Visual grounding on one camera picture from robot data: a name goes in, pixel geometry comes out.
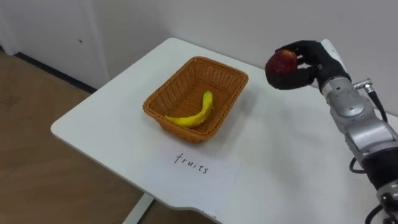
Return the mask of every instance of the red apple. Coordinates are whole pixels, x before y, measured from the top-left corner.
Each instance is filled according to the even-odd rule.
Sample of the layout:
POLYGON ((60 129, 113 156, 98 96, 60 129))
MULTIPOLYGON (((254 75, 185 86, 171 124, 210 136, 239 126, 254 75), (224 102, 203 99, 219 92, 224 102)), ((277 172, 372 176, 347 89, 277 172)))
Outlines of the red apple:
POLYGON ((289 50, 280 50, 268 60, 265 69, 274 75, 291 75, 297 69, 297 56, 289 50))

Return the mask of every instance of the wooden floor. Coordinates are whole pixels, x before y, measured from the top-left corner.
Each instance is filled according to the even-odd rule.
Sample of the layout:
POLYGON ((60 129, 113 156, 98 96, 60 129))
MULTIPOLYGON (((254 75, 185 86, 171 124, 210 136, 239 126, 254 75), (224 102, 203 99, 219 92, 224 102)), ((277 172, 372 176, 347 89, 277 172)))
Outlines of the wooden floor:
MULTIPOLYGON (((0 52, 0 224, 117 224, 139 200, 142 192, 50 132, 88 96, 0 52)), ((212 222, 156 202, 141 223, 212 222)))

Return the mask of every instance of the wicker basket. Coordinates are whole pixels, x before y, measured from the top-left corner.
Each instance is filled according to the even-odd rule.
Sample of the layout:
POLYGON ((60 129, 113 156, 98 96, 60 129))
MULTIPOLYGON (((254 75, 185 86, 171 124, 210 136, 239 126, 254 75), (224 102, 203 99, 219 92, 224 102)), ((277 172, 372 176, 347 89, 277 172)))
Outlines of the wicker basket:
POLYGON ((199 143, 213 137, 222 125, 248 75, 204 57, 191 58, 144 103, 144 111, 168 132, 188 142, 199 143), (201 111, 205 91, 213 93, 213 111, 198 127, 188 129, 164 118, 192 116, 201 111))

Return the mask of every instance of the yellow banana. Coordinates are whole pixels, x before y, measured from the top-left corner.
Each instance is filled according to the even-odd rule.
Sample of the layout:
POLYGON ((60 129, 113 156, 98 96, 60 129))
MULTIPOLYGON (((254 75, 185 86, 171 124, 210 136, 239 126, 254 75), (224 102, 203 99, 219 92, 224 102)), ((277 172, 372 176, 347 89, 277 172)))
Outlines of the yellow banana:
POLYGON ((203 94, 203 106, 198 114, 186 118, 172 118, 166 115, 165 118, 178 126, 194 128, 202 124, 209 117, 212 109, 213 94, 210 90, 207 90, 203 94))

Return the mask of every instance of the white paper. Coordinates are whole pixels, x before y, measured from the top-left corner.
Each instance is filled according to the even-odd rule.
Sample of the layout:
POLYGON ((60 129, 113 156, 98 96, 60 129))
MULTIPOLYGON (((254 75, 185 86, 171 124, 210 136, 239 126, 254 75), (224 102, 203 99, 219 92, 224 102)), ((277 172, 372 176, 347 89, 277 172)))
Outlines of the white paper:
POLYGON ((216 219, 240 165, 237 157, 215 159, 197 149, 166 148, 144 169, 145 190, 172 207, 197 208, 216 219))

